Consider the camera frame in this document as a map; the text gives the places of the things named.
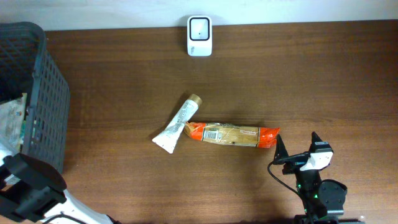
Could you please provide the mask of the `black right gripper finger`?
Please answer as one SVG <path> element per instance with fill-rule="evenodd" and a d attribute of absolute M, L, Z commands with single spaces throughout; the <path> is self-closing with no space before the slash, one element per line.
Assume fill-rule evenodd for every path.
<path fill-rule="evenodd" d="M 276 149 L 275 149 L 275 154 L 274 154 L 274 159 L 283 159 L 288 157 L 288 152 L 285 148 L 284 142 L 282 140 L 282 137 L 280 134 L 277 135 L 276 137 Z"/>
<path fill-rule="evenodd" d="M 323 140 L 319 137 L 319 135 L 313 131 L 312 132 L 312 144 L 322 144 Z"/>

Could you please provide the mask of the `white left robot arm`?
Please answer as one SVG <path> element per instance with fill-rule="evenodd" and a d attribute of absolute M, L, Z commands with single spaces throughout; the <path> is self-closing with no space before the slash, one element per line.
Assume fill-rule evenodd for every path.
<path fill-rule="evenodd" d="M 118 223 L 72 196 L 63 177 L 50 164 L 18 153 L 4 138 L 1 216 L 18 223 Z"/>

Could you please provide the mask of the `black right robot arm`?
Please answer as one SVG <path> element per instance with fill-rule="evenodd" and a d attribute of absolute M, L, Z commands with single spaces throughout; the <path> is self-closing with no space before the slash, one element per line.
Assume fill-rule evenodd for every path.
<path fill-rule="evenodd" d="M 293 174 L 296 178 L 295 188 L 272 177 L 281 185 L 298 195 L 303 203 L 304 214 L 296 215 L 293 223 L 361 223 L 358 219 L 341 220 L 344 214 L 348 188 L 341 182 L 333 179 L 321 179 L 320 171 L 330 165 L 333 149 L 330 144 L 323 141 L 317 133 L 312 133 L 309 150 L 289 155 L 280 135 L 276 137 L 274 160 L 267 166 L 267 171 L 272 174 L 271 166 L 282 165 L 284 175 Z"/>

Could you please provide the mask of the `white snack bag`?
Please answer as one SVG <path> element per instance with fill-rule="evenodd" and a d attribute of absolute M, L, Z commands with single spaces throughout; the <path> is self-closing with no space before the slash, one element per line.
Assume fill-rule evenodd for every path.
<path fill-rule="evenodd" d="M 1 104 L 1 136 L 16 151 L 21 150 L 24 137 L 27 93 Z"/>

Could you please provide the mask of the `white cream tube gold cap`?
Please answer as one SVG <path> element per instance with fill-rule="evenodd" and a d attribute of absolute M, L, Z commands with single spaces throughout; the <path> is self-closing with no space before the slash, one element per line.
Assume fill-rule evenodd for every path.
<path fill-rule="evenodd" d="M 172 154 L 185 127 L 185 123 L 197 112 L 202 102 L 202 99 L 198 95 L 190 95 L 172 118 L 171 122 L 160 134 L 152 139 L 152 142 L 166 150 L 169 154 Z"/>

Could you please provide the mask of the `orange spaghetti packet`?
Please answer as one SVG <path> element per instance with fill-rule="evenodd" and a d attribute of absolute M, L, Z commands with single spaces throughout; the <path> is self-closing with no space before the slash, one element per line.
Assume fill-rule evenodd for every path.
<path fill-rule="evenodd" d="M 228 123 L 185 123 L 184 132 L 192 139 L 228 146 L 270 148 L 277 142 L 280 128 L 237 126 Z"/>

